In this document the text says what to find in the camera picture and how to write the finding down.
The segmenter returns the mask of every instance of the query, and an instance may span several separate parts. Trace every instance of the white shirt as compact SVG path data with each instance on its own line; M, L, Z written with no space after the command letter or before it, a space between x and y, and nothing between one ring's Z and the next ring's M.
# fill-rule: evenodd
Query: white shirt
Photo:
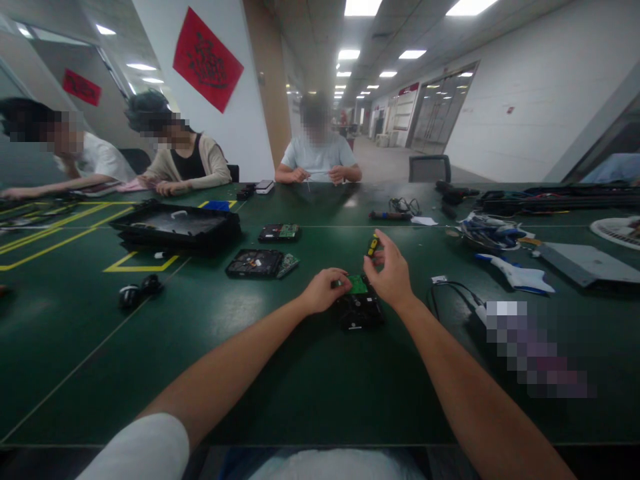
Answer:
M356 161L347 140L330 132L321 145L312 144L306 135L292 139L282 163L292 170L298 167L306 170L312 181L330 182L329 170L336 165L352 167Z
M189 461L189 438L167 413L136 420L118 433L77 480L180 480ZM412 461L380 450L278 452L249 480L424 480Z
M58 168L65 171L62 160L54 157ZM75 167L82 178L95 173L106 175L122 183L135 178L135 172L116 147L94 134L85 132L84 149L75 158Z

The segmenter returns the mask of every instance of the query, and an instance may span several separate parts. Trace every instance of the person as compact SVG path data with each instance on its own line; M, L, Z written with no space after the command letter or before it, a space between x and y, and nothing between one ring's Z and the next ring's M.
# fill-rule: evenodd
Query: person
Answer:
M129 182L135 178L131 166L109 142L78 129L68 112L54 111L26 98L0 100L3 132L11 141L46 143L58 167L69 180L31 188L10 188L0 193L8 199L42 197L100 183Z
M373 261L364 258L364 271L409 331L477 473L485 480L574 479L540 430L416 298L400 250L383 232L376 234L384 250ZM322 270L298 298L200 358L109 442L79 480L180 479L189 452L233 408L294 328L350 290L346 274ZM332 288L335 281L342 286ZM306 450L289 457L280 453L249 478L424 478L400 462L379 450Z
M276 182L310 180L338 185L345 180L362 180L362 172L347 140L330 130L324 94L304 95L300 100L300 113L305 133L289 143L275 171Z
M162 93L149 90L132 96L125 115L133 130L171 147L158 150L151 166L138 177L143 187L171 197L231 182L220 146L177 118Z
M614 153L580 183L612 183L620 180L640 186L640 153Z

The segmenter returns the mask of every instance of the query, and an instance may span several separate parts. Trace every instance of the black case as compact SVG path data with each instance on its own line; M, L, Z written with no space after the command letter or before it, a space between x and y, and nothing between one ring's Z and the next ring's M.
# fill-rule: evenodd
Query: black case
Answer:
M302 228L300 225L295 225L297 230L295 231L295 235L292 237L281 237L280 229L284 225L295 225L294 223L275 223L272 225L266 225L262 228L262 232L258 236L258 242L260 243L293 243L297 242L302 234Z
M263 265L260 267L247 266L243 257L258 257ZM231 260L225 269L229 277L236 278L274 278L278 273L278 267L284 258L284 254L278 250L242 249Z
M192 255L214 255L241 235L240 217L236 213L168 205L152 199L134 207L134 211L110 222L120 230L118 236L128 251L170 250ZM184 210L187 215L171 214ZM156 226L147 228L140 223Z

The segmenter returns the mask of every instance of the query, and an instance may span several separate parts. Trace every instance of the black top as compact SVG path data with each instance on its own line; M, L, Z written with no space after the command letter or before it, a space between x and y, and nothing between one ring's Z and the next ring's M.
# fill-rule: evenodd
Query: black top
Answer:
M191 180L207 175L205 168L202 165L202 158L200 157L200 136L201 134L198 133L195 138L193 153L188 158L181 157L174 149L171 149L171 158L173 159L175 168L178 170L182 180Z

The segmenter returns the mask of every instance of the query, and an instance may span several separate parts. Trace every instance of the hand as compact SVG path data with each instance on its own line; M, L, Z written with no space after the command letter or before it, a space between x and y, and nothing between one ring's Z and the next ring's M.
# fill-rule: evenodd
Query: hand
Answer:
M347 168L342 165L334 165L334 167L329 170L329 178L333 182L334 185L340 185L345 175L347 174Z
M409 266L398 247L386 234L378 229L375 233L380 237L380 244L384 250L375 252L374 260L365 256L363 269L380 298L396 310L415 298L411 290ZM384 265L384 268L378 273L375 267L379 265Z
M296 168L296 170L291 172L291 180L294 183L302 183L304 182L304 180L308 179L310 176L311 174L308 171L300 167Z
M43 187L13 188L4 190L2 193L0 193L0 197L9 200L26 200L41 197L46 193L47 190Z
M344 270L330 268L318 273L306 290L297 298L307 315L324 312L333 302L351 290L351 282ZM331 288L331 282L340 280L342 285Z
M163 197L177 197L186 193L189 190L189 186L186 182L162 181L158 183L155 190Z

